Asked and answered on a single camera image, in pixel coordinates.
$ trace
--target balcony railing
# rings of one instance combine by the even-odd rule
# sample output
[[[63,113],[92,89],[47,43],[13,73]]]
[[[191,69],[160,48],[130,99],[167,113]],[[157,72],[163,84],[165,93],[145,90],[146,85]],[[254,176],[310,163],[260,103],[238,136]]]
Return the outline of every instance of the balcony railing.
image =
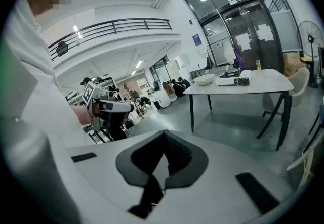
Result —
[[[126,31],[151,29],[172,30],[168,19],[159,18],[127,18],[93,24],[79,29],[78,32],[72,32],[49,45],[51,59],[54,60],[72,48],[99,37]]]

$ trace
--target black table leg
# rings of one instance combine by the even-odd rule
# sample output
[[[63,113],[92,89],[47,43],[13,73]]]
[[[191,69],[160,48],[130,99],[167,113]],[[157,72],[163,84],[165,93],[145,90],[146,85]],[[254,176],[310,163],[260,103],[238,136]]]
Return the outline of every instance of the black table leg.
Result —
[[[313,126],[312,126],[312,128],[310,129],[310,131],[309,131],[308,134],[310,134],[310,133],[312,132],[312,130],[314,129],[314,127],[315,127],[315,125],[316,125],[316,123],[317,123],[317,121],[318,121],[318,118],[319,118],[319,112],[318,112],[318,115],[317,115],[317,117],[316,117],[316,120],[315,120],[315,122],[314,122],[314,124],[313,124]]]
[[[102,143],[106,143],[103,138],[94,130],[95,135],[102,141]]]
[[[88,133],[89,137],[97,144],[97,142],[95,141],[95,139],[92,137],[92,135],[90,133]]]
[[[281,95],[280,95],[280,97],[279,97],[279,100],[278,100],[278,103],[276,104],[276,106],[275,106],[275,108],[274,108],[274,110],[273,110],[273,112],[272,112],[272,114],[271,114],[269,120],[267,121],[267,123],[266,123],[265,126],[263,127],[262,131],[261,131],[261,132],[259,133],[259,135],[257,136],[257,139],[259,139],[259,138],[262,136],[262,134],[266,131],[266,129],[268,129],[270,123],[271,123],[272,120],[274,119],[274,117],[275,117],[275,115],[276,115],[276,113],[277,113],[277,111],[278,111],[278,109],[279,109],[279,107],[280,107],[280,105],[281,105],[281,102],[282,102],[283,98],[284,98],[284,95],[283,95],[283,93],[281,93]]]
[[[193,132],[193,100],[192,95],[189,95],[189,101],[190,101],[190,117],[191,117],[191,132]]]
[[[280,131],[280,136],[277,144],[276,150],[279,150],[279,147],[282,146],[285,140],[285,136],[288,129],[289,118],[290,118],[290,109],[292,107],[292,96],[289,95],[288,91],[283,93],[283,115],[282,115],[282,126]]]
[[[312,139],[309,141],[309,143],[307,144],[307,146],[304,148],[303,153],[305,153],[305,151],[308,150],[308,148],[310,147],[310,145],[312,145],[312,143],[313,143],[314,139],[316,138],[316,136],[317,136],[317,134],[318,134],[320,128],[322,128],[321,125],[318,126],[318,128],[317,128],[317,130],[316,130],[314,136],[313,136]]]
[[[209,108],[212,109],[211,97],[207,95],[207,98],[208,98]]]
[[[109,132],[107,131],[107,132],[105,132],[103,129],[101,130],[101,132],[107,137],[107,138],[109,138],[110,139],[110,141],[114,141],[111,137],[110,137],[110,134],[109,134]]]

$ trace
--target person sitting on floor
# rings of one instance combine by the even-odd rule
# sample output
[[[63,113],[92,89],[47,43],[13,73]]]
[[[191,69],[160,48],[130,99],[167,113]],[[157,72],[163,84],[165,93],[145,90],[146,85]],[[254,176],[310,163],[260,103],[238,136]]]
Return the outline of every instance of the person sitting on floor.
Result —
[[[171,104],[171,99],[169,98],[167,92],[165,90],[160,90],[159,86],[156,86],[154,88],[155,94],[154,97],[152,99],[152,101],[154,102],[154,104],[156,105],[156,103],[161,107],[161,108],[166,108]]]
[[[174,102],[178,98],[172,86],[168,85],[166,82],[163,82],[162,87],[167,92],[171,102]]]
[[[144,97],[144,96],[139,97],[138,99],[136,99],[136,102],[139,103],[140,106],[142,106],[142,108],[144,108],[145,105],[151,106],[151,104],[152,104],[151,100],[149,98],[147,98],[147,97]]]
[[[184,85],[182,85],[180,82],[176,82],[174,79],[171,80],[171,83],[173,84],[173,89],[178,97],[183,96],[183,92],[186,90],[184,88]]]
[[[190,83],[186,79],[183,79],[182,77],[179,77],[178,81],[181,82],[181,84],[184,84],[186,86],[185,87],[186,89],[188,89],[191,86]]]

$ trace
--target poster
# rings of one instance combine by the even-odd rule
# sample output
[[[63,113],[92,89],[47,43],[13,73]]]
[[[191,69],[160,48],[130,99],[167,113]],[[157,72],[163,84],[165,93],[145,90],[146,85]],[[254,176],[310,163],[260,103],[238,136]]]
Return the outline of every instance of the poster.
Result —
[[[242,51],[251,49],[250,39],[249,39],[249,36],[247,33],[238,35],[235,37],[235,39],[236,39],[237,44],[241,46]]]
[[[266,24],[261,24],[258,25],[258,27],[259,30],[257,31],[257,35],[259,40],[265,40],[265,41],[274,40],[270,26],[267,26]]]
[[[200,39],[199,35],[196,34],[196,35],[194,35],[192,38],[193,38],[194,44],[195,44],[196,47],[197,47],[197,51],[202,50],[202,49],[204,48],[204,46],[203,46],[203,44],[202,44],[202,42],[201,42],[201,39]]]

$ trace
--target yellow bottle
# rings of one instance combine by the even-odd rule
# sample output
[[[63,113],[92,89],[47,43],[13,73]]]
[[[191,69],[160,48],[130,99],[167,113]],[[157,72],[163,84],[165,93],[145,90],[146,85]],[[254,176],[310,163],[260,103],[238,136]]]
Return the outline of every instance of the yellow bottle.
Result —
[[[261,72],[261,62],[260,62],[260,60],[256,60],[256,63],[257,63],[257,71]]]

